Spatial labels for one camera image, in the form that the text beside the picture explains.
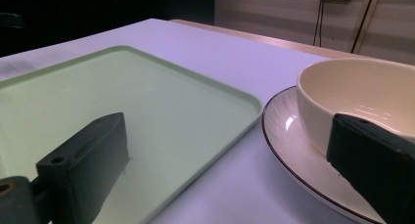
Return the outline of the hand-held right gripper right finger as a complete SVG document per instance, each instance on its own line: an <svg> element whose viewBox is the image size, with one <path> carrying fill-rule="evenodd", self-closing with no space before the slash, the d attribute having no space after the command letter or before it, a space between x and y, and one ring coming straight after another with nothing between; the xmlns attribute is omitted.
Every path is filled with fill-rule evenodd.
<svg viewBox="0 0 415 224"><path fill-rule="evenodd" d="M414 144L368 120L337 113L326 159L387 224L415 224Z"/></svg>

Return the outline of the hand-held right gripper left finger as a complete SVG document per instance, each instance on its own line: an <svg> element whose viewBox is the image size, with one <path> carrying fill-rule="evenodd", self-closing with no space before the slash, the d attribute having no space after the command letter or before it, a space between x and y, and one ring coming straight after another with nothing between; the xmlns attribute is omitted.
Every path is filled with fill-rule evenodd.
<svg viewBox="0 0 415 224"><path fill-rule="evenodd" d="M42 219L92 224L128 163L124 115L93 120L36 163Z"/></svg>

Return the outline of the cream ceramic bowl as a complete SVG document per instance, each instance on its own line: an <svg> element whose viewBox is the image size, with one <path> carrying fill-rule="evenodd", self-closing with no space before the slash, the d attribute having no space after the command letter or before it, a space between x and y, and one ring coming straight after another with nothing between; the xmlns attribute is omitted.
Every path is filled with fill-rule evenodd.
<svg viewBox="0 0 415 224"><path fill-rule="evenodd" d="M328 151L332 120L368 120L415 144L415 67L371 59L313 64L297 78L300 122L312 145Z"/></svg>

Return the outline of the white plate with dark rim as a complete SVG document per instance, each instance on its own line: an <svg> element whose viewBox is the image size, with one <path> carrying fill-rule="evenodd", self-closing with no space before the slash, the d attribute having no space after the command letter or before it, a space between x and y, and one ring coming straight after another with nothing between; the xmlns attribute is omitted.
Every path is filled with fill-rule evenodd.
<svg viewBox="0 0 415 224"><path fill-rule="evenodd" d="M362 224L386 224L309 142L300 123L297 90L272 97L262 113L264 138L286 173L319 202Z"/></svg>

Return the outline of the light green plastic tray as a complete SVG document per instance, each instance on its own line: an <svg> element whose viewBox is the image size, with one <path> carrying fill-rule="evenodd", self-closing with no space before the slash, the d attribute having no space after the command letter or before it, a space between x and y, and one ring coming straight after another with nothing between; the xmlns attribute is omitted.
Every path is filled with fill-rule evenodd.
<svg viewBox="0 0 415 224"><path fill-rule="evenodd" d="M0 81L0 178L122 112L130 161L94 224L145 224L257 122L254 96L126 46Z"/></svg>

